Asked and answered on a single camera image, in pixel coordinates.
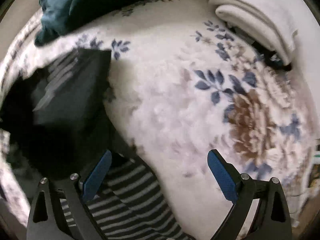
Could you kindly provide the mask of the floral bed blanket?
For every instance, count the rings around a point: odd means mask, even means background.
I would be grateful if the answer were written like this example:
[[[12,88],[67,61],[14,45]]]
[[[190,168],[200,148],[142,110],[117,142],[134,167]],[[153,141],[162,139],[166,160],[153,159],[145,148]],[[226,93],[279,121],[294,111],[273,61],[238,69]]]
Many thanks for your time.
[[[181,226],[197,239],[229,203],[209,175],[215,147],[240,171],[278,177],[300,213],[315,130],[310,93],[296,70],[277,73],[226,31],[209,0],[154,0],[111,12],[52,44],[33,44],[38,11],[1,62],[1,96],[19,76],[76,47],[112,51],[105,108],[126,142],[155,169]]]

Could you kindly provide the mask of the black folded item under clothes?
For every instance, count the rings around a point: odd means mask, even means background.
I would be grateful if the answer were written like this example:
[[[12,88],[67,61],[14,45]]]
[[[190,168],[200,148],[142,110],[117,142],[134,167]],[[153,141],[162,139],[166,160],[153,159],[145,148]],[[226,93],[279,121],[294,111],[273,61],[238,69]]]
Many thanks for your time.
[[[234,33],[235,35],[239,36],[243,40],[245,40],[248,44],[250,44],[257,54],[257,59],[259,61],[264,61],[266,65],[273,68],[274,70],[283,70],[286,72],[289,72],[292,70],[292,66],[289,63],[288,65],[285,65],[282,59],[278,56],[278,54],[275,51],[270,51],[264,46],[262,46],[259,42],[254,40],[252,37],[250,37],[247,33],[245,33],[243,30],[241,30],[238,27],[232,27],[229,23],[227,24],[227,28]]]

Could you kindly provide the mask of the black striped sweater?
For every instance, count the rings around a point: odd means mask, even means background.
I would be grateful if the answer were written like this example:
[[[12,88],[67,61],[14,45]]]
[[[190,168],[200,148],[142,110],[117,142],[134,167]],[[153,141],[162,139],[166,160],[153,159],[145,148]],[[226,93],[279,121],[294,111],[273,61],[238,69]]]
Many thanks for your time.
[[[1,128],[42,178],[63,180],[112,153],[99,191],[86,203],[106,239],[189,239],[155,174],[106,114],[111,54],[78,48],[30,77],[18,75],[1,107]]]

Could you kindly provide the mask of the folded white clothes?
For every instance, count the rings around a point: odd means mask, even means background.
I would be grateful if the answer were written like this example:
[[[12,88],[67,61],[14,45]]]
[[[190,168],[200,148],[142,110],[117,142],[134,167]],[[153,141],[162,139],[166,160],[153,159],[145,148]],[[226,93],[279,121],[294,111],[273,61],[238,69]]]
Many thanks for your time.
[[[292,62],[298,29],[278,0],[209,0],[209,4],[216,6],[221,20],[275,51],[285,65]]]

